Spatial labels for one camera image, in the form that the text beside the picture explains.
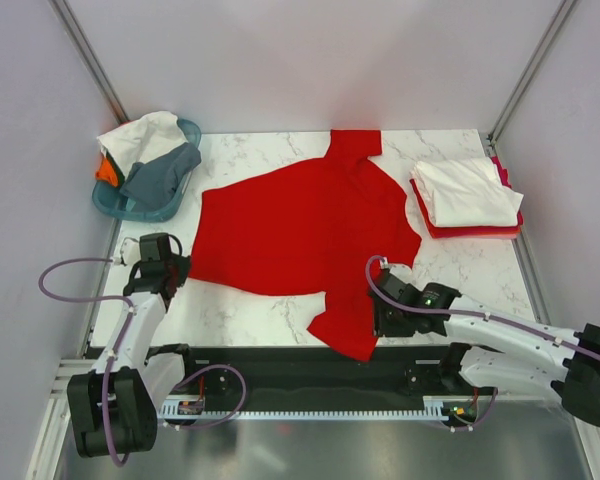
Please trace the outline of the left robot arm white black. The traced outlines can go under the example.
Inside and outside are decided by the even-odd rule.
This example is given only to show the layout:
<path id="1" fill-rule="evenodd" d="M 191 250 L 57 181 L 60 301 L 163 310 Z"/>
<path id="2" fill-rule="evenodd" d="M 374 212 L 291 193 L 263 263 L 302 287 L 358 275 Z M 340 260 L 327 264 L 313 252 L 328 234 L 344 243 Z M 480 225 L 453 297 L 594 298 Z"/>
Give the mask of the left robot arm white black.
<path id="1" fill-rule="evenodd" d="M 92 368 L 67 386 L 71 423 L 79 455 L 109 456 L 122 467 L 132 453 L 150 450 L 157 436 L 157 410 L 172 389 L 188 393 L 199 369 L 176 350 L 149 354 L 191 267 L 181 242 L 168 233 L 142 236 L 121 300 L 127 305 L 112 337 Z"/>

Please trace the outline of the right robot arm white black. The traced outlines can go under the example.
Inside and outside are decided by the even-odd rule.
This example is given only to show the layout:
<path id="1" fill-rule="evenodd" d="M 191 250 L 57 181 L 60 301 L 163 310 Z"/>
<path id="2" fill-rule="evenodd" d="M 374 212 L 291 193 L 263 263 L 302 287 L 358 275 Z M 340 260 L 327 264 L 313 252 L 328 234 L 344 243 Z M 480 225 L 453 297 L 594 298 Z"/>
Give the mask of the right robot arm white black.
<path id="1" fill-rule="evenodd" d="M 448 339 L 437 367 L 445 394 L 475 389 L 542 397 L 600 428 L 600 327 L 575 331 L 507 317 L 440 283 L 418 289 L 388 269 L 366 280 L 375 336 Z"/>

